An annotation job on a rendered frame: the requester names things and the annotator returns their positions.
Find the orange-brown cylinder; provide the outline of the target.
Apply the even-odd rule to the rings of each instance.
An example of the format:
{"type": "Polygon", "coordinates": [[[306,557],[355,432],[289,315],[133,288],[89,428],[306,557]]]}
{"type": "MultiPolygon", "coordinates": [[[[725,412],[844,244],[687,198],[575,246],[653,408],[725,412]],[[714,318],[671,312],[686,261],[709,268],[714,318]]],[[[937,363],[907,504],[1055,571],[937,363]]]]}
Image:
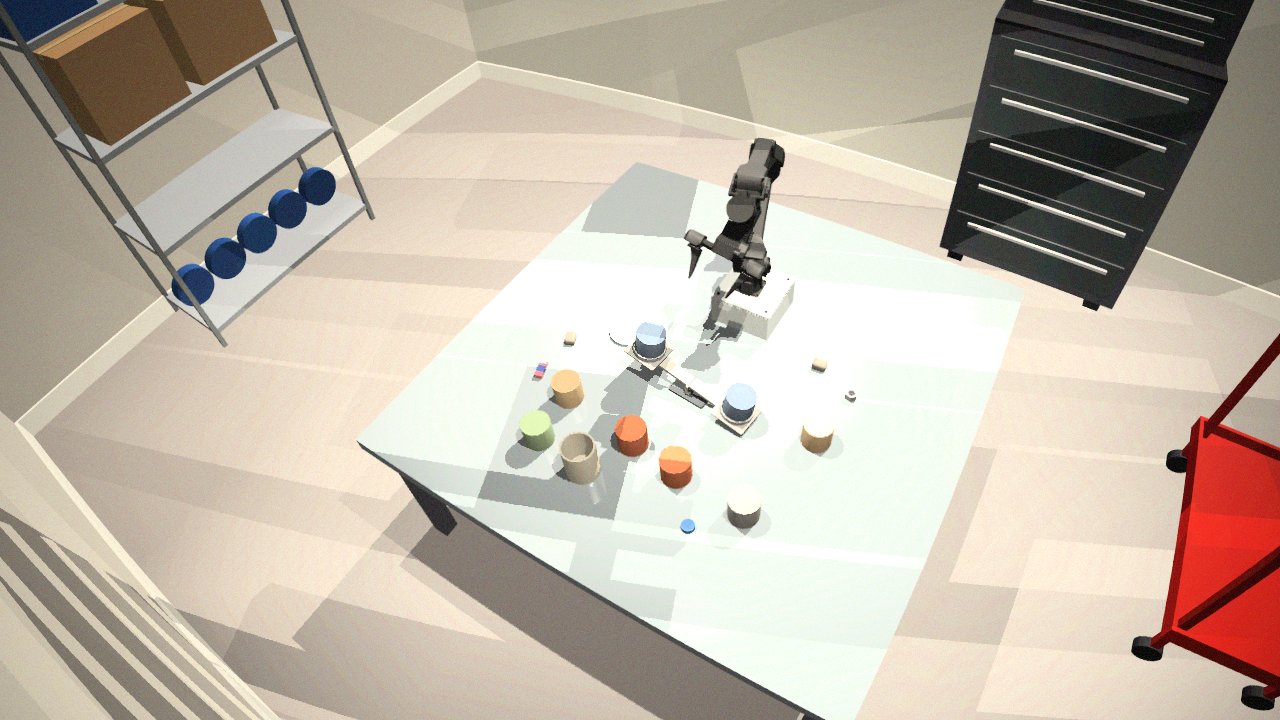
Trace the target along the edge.
{"type": "Polygon", "coordinates": [[[673,446],[659,456],[660,480],[672,489],[682,489],[692,480],[692,456],[689,448],[673,446]]]}
{"type": "Polygon", "coordinates": [[[627,456],[641,456],[646,452],[649,439],[646,423],[640,416],[623,416],[614,425],[620,452],[627,456]]]}

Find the olive green cylinder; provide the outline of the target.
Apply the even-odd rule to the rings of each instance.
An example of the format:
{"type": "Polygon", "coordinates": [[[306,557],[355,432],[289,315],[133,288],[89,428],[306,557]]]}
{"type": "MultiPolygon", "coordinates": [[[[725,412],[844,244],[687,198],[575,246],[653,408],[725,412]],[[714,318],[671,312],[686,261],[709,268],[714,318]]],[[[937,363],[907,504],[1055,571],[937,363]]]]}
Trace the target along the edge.
{"type": "Polygon", "coordinates": [[[547,413],[527,413],[520,420],[520,429],[527,447],[534,451],[550,448],[556,441],[556,430],[553,429],[550,418],[547,413]]]}

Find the beige open cylinder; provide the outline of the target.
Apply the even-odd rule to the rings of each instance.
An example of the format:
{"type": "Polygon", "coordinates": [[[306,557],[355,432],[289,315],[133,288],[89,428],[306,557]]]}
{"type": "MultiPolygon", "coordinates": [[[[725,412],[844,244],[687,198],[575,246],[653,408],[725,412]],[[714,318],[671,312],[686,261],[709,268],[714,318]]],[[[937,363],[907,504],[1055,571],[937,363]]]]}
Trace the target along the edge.
{"type": "Polygon", "coordinates": [[[573,432],[564,436],[559,445],[561,457],[564,470],[571,482],[577,486],[588,486],[596,480],[602,471],[602,465],[596,452],[596,445],[591,436],[584,432],[573,432]]]}

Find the tan cylinder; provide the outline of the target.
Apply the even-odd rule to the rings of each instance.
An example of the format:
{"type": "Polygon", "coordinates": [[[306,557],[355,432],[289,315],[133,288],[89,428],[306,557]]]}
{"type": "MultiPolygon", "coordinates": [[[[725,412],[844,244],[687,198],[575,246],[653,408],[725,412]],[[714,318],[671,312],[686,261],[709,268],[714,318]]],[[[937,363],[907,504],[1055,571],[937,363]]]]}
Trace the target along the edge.
{"type": "Polygon", "coordinates": [[[582,404],[582,384],[577,372],[570,369],[557,372],[550,378],[550,387],[559,407],[572,409],[582,404]]]}

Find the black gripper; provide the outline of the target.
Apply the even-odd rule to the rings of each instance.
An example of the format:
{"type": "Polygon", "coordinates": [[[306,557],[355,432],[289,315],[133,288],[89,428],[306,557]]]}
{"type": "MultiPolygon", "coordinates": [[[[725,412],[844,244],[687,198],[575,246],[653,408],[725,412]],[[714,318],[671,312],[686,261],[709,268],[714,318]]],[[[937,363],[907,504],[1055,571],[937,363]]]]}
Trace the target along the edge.
{"type": "MultiPolygon", "coordinates": [[[[739,225],[737,223],[735,223],[732,220],[728,220],[726,223],[724,228],[730,229],[730,236],[732,236],[736,240],[739,238],[739,236],[741,236],[744,238],[744,241],[742,241],[744,243],[746,243],[748,237],[751,233],[751,231],[748,231],[746,228],[744,228],[742,225],[739,225]]],[[[694,229],[689,229],[687,233],[685,234],[684,240],[689,241],[690,242],[689,247],[691,247],[691,264],[690,264],[690,270],[689,270],[689,279],[690,279],[691,275],[694,274],[696,266],[698,266],[698,263],[699,263],[700,258],[701,258],[701,246],[710,250],[713,242],[710,242],[709,240],[707,240],[707,234],[701,234],[700,232],[694,231],[694,229]]],[[[739,266],[745,268],[744,269],[745,272],[740,273],[737,281],[733,282],[732,287],[724,295],[724,299],[727,299],[730,296],[730,293],[732,293],[735,290],[737,290],[739,286],[742,284],[745,281],[748,281],[748,279],[754,281],[755,277],[758,279],[762,279],[762,275],[765,272],[765,266],[763,266],[759,263],[755,263],[753,259],[750,259],[748,261],[744,258],[742,258],[742,260],[739,259],[739,258],[737,259],[733,258],[731,261],[735,263],[735,264],[737,264],[739,266]]]]}

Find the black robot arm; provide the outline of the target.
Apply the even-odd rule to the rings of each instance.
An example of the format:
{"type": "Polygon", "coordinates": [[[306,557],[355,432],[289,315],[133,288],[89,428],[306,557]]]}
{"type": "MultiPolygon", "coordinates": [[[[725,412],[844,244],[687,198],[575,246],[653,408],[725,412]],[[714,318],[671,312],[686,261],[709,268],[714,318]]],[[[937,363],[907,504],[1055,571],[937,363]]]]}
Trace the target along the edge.
{"type": "MultiPolygon", "coordinates": [[[[733,197],[726,204],[730,220],[751,231],[751,233],[746,243],[744,243],[741,236],[736,240],[730,236],[730,229],[724,228],[726,231],[716,237],[710,249],[712,252],[719,254],[730,261],[733,258],[741,260],[744,258],[748,261],[753,259],[755,263],[765,266],[764,277],[771,273],[771,258],[767,258],[763,242],[765,217],[771,200],[771,184],[780,176],[781,167],[783,165],[785,149],[776,143],[776,140],[754,140],[750,145],[748,164],[741,164],[737,173],[733,173],[728,191],[728,196],[733,197]]],[[[745,281],[735,292],[759,299],[762,291],[765,288],[765,282],[763,278],[758,279],[755,277],[754,281],[745,281]]]]}

